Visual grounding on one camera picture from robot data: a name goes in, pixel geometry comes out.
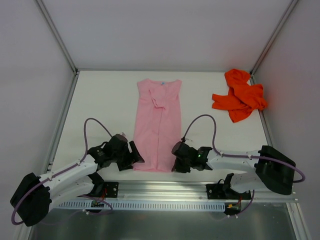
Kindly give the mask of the pink t shirt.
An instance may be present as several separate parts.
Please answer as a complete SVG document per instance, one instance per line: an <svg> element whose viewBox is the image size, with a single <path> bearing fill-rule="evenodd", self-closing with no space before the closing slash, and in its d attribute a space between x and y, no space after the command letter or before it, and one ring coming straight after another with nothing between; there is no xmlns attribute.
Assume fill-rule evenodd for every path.
<svg viewBox="0 0 320 240"><path fill-rule="evenodd" d="M170 82L144 79L137 83L137 105L133 141L144 162L135 171L172 171L176 157L172 149L182 136L181 80Z"/></svg>

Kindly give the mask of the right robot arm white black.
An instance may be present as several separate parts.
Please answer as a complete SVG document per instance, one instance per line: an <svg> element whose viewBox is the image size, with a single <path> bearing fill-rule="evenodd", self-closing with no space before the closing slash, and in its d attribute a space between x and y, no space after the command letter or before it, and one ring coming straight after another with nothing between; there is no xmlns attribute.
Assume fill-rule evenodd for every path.
<svg viewBox="0 0 320 240"><path fill-rule="evenodd" d="M260 189L285 196L292 193L296 163L271 146L225 153L209 146L195 149L179 141L171 152L175 156L172 170L177 173L189 173L191 169L230 170L220 187L227 199Z"/></svg>

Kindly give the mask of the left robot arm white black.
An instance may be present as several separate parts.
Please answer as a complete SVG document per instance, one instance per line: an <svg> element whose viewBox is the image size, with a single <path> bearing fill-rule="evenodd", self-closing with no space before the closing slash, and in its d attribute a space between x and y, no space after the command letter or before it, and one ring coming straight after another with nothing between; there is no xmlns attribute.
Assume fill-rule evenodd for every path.
<svg viewBox="0 0 320 240"><path fill-rule="evenodd" d="M11 222L18 225L15 215L27 227L42 221L58 205L82 195L93 198L115 198L118 189L115 183L106 182L99 171L115 163L119 171L132 169L135 163L144 163L134 141L116 134L109 141L88 148L84 158L57 171L40 176L27 174L13 196L14 208Z"/></svg>

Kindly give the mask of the orange t shirt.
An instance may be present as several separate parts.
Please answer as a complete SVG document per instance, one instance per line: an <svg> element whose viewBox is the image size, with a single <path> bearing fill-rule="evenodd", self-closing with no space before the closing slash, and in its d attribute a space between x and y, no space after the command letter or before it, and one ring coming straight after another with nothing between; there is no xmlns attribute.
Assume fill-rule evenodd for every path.
<svg viewBox="0 0 320 240"><path fill-rule="evenodd" d="M233 123L248 118L253 111L263 111L268 107L264 98L262 84L248 84L251 75L239 69L231 69L224 73L226 84L229 87L227 95L212 95L212 108L228 111Z"/></svg>

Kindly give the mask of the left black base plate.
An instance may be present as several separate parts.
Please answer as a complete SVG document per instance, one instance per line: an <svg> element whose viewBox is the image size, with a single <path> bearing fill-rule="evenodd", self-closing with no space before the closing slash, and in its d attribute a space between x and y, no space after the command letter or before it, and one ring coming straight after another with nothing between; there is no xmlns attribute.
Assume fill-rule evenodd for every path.
<svg viewBox="0 0 320 240"><path fill-rule="evenodd" d="M101 198L117 198L119 183L114 181L105 181L102 186Z"/></svg>

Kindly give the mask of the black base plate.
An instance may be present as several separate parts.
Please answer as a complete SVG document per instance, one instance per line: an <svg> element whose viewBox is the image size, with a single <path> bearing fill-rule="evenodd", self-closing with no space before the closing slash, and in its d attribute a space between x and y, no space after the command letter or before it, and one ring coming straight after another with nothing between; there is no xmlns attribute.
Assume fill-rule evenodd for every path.
<svg viewBox="0 0 320 240"><path fill-rule="evenodd" d="M222 183L209 183L206 186L208 200L250 200L251 192L238 193Z"/></svg>
<svg viewBox="0 0 320 240"><path fill-rule="evenodd" d="M119 183L114 181L105 181L102 186L101 198L117 198Z"/></svg>

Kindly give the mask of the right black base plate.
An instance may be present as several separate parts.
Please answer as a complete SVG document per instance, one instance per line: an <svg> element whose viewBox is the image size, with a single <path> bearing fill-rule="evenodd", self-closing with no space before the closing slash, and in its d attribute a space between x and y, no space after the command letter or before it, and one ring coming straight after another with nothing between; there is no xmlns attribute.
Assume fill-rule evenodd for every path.
<svg viewBox="0 0 320 240"><path fill-rule="evenodd" d="M250 200L251 192L238 193L222 183L209 183L206 186L208 200Z"/></svg>

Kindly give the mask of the aluminium mounting rail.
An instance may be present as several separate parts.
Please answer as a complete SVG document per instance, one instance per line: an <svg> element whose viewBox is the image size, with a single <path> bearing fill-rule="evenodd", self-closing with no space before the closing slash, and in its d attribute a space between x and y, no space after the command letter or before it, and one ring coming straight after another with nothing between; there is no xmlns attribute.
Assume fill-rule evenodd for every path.
<svg viewBox="0 0 320 240"><path fill-rule="evenodd" d="M217 200L208 199L206 185L208 182L175 182L175 181L123 181L119 182L118 199L126 200L168 200L168 201L192 201L192 200ZM269 190L248 190L251 198L260 202L294 203L297 196L281 195Z"/></svg>

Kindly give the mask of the right aluminium frame post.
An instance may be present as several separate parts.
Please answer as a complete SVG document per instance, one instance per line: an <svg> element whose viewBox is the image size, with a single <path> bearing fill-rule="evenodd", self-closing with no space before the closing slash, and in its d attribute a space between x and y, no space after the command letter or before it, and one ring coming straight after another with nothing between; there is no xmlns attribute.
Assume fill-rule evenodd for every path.
<svg viewBox="0 0 320 240"><path fill-rule="evenodd" d="M281 31L284 28L286 22L288 21L288 19L292 15L293 11L295 10L295 8L297 7L299 2L300 2L299 0L291 0L289 2L288 6L285 8L285 10L284 10L283 14L281 15L278 23L276 24L274 30L272 31L270 37L268 38L268 40L267 40L262 52L260 53L259 57L257 58L255 64L252 67L252 69L250 70L250 74L252 76L257 72L258 68L260 67L260 65L262 64L264 59L266 58L267 54L269 53L269 51L271 50L273 44L275 43L277 37L281 33Z"/></svg>

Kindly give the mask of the aluminium frame post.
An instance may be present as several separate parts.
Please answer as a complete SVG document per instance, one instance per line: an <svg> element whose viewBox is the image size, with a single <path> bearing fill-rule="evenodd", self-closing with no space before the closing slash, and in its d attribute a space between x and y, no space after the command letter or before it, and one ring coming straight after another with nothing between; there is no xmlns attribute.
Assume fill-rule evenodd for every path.
<svg viewBox="0 0 320 240"><path fill-rule="evenodd" d="M285 8L285 10L284 10L283 14L281 15L278 23L276 24L274 30L272 31L270 37L268 38L268 40L267 40L262 52L260 53L259 57L257 58L255 64L252 67L252 69L250 70L250 74L252 76L257 72L258 68L260 67L260 65L262 64L264 59L266 58L267 54L269 53L269 51L271 50L273 44L275 43L277 37L281 33L281 31L284 28L286 22L288 21L288 19L292 15L293 11L295 10L295 8L297 7L299 2L300 2L299 0L291 0L289 2L288 6Z"/></svg>
<svg viewBox="0 0 320 240"><path fill-rule="evenodd" d="M38 7L40 14L42 15L45 23L47 24L51 34L53 35L53 38L55 39L59 49L61 50L66 62L68 63L71 71L76 74L78 72L78 69L69 53L67 50L67 47L53 21L53 18L51 17L51 14L49 13L48 8L45 5L45 2L43 0L34 0L36 6Z"/></svg>

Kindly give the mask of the left aluminium frame post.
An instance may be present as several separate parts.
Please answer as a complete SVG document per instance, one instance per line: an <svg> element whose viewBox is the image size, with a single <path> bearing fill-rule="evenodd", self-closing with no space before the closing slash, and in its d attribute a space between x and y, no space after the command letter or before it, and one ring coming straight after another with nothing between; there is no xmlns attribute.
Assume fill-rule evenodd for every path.
<svg viewBox="0 0 320 240"><path fill-rule="evenodd" d="M51 14L49 13L48 8L45 5L45 2L43 0L34 0L36 6L38 7L40 14L42 15L45 23L47 24L51 34L53 35L53 38L55 39L59 49L61 50L66 62L68 63L71 71L76 74L78 72L78 69L69 53L67 50L67 47L53 21L53 18L51 17Z"/></svg>

